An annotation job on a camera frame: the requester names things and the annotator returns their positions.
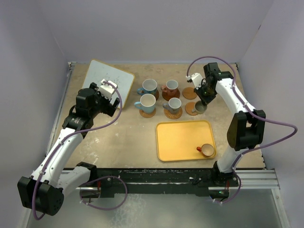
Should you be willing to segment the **small grey cup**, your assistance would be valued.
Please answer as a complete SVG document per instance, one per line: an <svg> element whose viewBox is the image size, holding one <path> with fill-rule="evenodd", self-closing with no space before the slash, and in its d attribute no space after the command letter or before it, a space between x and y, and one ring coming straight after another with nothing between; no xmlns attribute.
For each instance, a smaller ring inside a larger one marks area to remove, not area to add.
<svg viewBox="0 0 304 228"><path fill-rule="evenodd" d="M191 111L192 114L203 114L207 110L207 106L201 101L197 101Z"/></svg>

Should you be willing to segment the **light wooden round coaster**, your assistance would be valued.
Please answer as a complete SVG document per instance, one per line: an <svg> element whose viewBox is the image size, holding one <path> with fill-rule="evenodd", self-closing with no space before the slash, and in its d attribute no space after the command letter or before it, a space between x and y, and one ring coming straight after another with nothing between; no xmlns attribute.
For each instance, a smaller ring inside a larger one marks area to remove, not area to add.
<svg viewBox="0 0 304 228"><path fill-rule="evenodd" d="M188 102L185 105L185 111L187 114L191 115L191 116L196 116L198 115L198 112L195 109L195 102Z"/></svg>

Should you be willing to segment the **grey blue mug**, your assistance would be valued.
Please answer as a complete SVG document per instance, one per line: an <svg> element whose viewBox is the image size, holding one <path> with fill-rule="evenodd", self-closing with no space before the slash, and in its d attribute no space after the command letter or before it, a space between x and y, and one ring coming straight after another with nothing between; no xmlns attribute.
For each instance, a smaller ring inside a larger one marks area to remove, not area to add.
<svg viewBox="0 0 304 228"><path fill-rule="evenodd" d="M181 109L182 102L179 98L171 98L167 104L163 104L163 108L171 114L177 114Z"/></svg>

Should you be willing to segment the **orange white mug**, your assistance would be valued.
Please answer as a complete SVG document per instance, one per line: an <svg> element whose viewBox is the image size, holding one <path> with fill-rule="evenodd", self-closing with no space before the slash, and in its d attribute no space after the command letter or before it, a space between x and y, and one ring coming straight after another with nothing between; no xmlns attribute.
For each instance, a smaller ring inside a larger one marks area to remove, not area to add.
<svg viewBox="0 0 304 228"><path fill-rule="evenodd" d="M166 85L161 86L161 90L172 96L176 93L178 86L179 84L176 80L169 80Z"/></svg>

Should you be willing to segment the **dark brown wooden coaster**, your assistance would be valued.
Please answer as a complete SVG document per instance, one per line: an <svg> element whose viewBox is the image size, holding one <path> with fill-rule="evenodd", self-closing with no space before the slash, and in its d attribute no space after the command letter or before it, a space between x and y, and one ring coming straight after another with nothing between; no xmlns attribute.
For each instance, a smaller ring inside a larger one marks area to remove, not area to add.
<svg viewBox="0 0 304 228"><path fill-rule="evenodd" d="M138 90L137 93L139 95L152 94L152 95L154 95L154 97L155 97L156 100L158 100L158 98L159 98L159 91L157 89L153 90L153 91Z"/></svg>
<svg viewBox="0 0 304 228"><path fill-rule="evenodd" d="M177 89L176 93L172 96L168 95L166 92L162 91L162 97L166 100L169 101L171 98L179 98L180 97L180 91Z"/></svg>

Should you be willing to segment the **small woven rattan coaster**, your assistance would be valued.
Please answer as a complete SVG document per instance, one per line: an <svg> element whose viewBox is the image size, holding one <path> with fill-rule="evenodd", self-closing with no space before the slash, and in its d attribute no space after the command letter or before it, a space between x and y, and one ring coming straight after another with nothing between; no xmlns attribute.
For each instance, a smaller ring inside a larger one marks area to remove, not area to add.
<svg viewBox="0 0 304 228"><path fill-rule="evenodd" d="M156 108L154 108L154 110L151 113L146 113L143 110L139 110L139 114L144 118L151 118L151 117L155 116Z"/></svg>

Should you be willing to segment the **large woven rattan coaster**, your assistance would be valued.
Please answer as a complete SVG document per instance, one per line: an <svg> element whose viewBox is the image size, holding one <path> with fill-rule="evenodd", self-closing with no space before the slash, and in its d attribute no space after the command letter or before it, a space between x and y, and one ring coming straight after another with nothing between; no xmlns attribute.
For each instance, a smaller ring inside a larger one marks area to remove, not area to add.
<svg viewBox="0 0 304 228"><path fill-rule="evenodd" d="M179 119L182 116L182 108L180 108L176 114L172 114L169 110L164 109L164 114L169 119Z"/></svg>

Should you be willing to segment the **large light blue mug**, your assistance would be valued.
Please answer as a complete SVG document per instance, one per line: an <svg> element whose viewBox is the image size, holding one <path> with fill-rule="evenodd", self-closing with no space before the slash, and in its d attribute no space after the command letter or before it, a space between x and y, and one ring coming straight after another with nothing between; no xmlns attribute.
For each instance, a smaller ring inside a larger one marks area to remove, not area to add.
<svg viewBox="0 0 304 228"><path fill-rule="evenodd" d="M144 94L139 102L135 102L134 106L144 113L151 114L156 106L156 98L152 94Z"/></svg>

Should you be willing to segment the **blue patterned mug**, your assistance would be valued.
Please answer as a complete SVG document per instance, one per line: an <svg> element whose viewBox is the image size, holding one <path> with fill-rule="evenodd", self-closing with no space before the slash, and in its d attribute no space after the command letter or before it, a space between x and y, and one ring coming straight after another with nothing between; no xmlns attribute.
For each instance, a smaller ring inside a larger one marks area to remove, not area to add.
<svg viewBox="0 0 304 228"><path fill-rule="evenodd" d="M143 94L156 95L157 86L158 86L158 84L154 79L146 79L142 83L142 88L137 89L137 94L139 94L139 95L143 95Z"/></svg>

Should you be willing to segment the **small orange cup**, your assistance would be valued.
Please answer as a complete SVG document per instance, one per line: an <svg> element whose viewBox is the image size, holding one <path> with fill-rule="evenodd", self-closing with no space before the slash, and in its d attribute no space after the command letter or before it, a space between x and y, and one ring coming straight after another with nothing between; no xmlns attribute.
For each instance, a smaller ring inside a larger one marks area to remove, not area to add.
<svg viewBox="0 0 304 228"><path fill-rule="evenodd" d="M202 145L201 147L197 147L196 150L204 157L211 157L215 153L214 147L208 143Z"/></svg>

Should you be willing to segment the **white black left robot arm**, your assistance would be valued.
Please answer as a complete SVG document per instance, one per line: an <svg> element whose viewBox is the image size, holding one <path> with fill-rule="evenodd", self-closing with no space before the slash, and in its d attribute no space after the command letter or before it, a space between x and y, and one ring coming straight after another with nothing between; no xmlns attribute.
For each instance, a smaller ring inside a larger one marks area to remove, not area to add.
<svg viewBox="0 0 304 228"><path fill-rule="evenodd" d="M61 173L87 133L99 129L93 127L93 119L100 113L112 117L122 107L118 85L112 81L102 80L99 86L91 83L78 91L55 144L32 174L17 183L22 206L32 211L35 220L57 214L64 198L79 185L97 183L96 167L87 163L76 166L66 178Z"/></svg>

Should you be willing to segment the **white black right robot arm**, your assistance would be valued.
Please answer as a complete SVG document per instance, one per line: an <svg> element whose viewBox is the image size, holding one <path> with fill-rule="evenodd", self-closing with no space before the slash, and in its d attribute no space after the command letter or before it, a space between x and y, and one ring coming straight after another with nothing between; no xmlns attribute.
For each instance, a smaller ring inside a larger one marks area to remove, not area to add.
<svg viewBox="0 0 304 228"><path fill-rule="evenodd" d="M254 149L263 140L266 114L247 103L229 71L221 71L217 63L204 66L204 76L194 73L189 81L203 107L220 95L233 117L227 131L228 146L212 168L211 180L217 186L234 177L234 169L245 151Z"/></svg>

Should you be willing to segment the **black aluminium robot base frame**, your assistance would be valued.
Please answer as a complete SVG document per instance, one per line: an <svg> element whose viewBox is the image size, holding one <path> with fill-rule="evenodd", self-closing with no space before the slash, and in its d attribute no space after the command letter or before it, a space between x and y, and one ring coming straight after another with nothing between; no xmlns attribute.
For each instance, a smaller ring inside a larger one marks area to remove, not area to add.
<svg viewBox="0 0 304 228"><path fill-rule="evenodd" d="M232 191L278 189L273 170L238 170L220 173L212 168L98 168L81 162L73 169L53 166L21 178L18 189L25 207L53 214L75 189L91 190L102 198L115 194L191 194L225 201Z"/></svg>

